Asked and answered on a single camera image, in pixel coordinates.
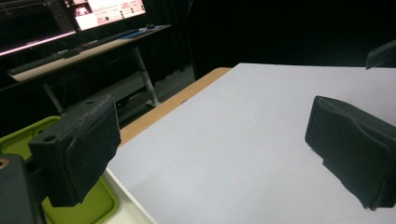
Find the computer mouse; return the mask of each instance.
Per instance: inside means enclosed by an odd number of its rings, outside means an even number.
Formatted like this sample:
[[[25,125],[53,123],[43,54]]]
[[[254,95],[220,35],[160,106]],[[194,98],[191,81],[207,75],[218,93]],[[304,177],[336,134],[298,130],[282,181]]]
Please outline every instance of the computer mouse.
[[[154,23],[148,23],[148,24],[146,25],[146,28],[147,28],[147,29],[154,29],[154,28],[155,28],[155,24],[154,24]]]

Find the green tray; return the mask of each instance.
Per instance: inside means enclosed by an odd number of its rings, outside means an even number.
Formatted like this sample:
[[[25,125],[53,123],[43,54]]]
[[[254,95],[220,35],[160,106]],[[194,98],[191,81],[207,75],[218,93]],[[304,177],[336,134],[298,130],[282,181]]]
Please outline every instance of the green tray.
[[[31,156],[28,143],[59,119],[60,117],[56,116],[48,117],[0,138],[0,154],[17,154],[26,160]],[[107,182],[101,177],[81,204],[74,207],[52,207],[47,197],[42,206],[50,224],[91,224],[102,223],[111,217],[118,210],[119,202]]]

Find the desk leg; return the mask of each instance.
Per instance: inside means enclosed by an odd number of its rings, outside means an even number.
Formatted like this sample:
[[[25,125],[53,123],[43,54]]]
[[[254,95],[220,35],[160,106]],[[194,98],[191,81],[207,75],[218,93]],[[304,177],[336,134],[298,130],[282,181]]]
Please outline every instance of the desk leg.
[[[143,82],[145,83],[146,89],[148,90],[149,98],[151,99],[148,102],[151,106],[157,106],[160,103],[158,102],[157,95],[155,94],[155,90],[152,87],[151,80],[149,79],[149,73],[146,69],[145,64],[143,63],[142,56],[140,55],[139,48],[134,48],[134,58],[136,59],[137,66],[139,67],[140,76],[143,78]]]
[[[51,99],[52,103],[55,105],[56,109],[58,110],[58,114],[63,116],[64,115],[64,108],[59,103],[58,99],[56,98],[55,94],[53,93],[52,89],[50,88],[49,84],[44,83],[43,89]]]

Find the computer monitor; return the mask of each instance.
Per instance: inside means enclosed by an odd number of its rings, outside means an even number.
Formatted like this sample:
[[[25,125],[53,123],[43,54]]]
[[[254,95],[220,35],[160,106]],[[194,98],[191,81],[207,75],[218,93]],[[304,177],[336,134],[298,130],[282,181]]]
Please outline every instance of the computer monitor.
[[[78,29],[84,31],[146,13],[142,0],[63,0]]]
[[[1,1],[0,56],[74,34],[62,1]]]

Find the wooden edge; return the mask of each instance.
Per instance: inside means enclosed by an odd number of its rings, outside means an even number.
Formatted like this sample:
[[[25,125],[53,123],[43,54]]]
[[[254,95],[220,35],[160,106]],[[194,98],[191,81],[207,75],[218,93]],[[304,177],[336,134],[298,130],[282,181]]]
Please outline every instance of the wooden edge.
[[[120,147],[127,143],[129,140],[143,132],[150,125],[155,123],[157,120],[163,118],[169,112],[189,100],[193,95],[203,90],[205,87],[213,83],[219,77],[230,71],[231,68],[220,67],[216,68],[206,76],[201,77],[190,86],[186,87],[184,90],[175,94],[165,102],[161,103],[154,109],[150,110],[148,113],[130,123],[126,127],[120,130],[121,143]]]

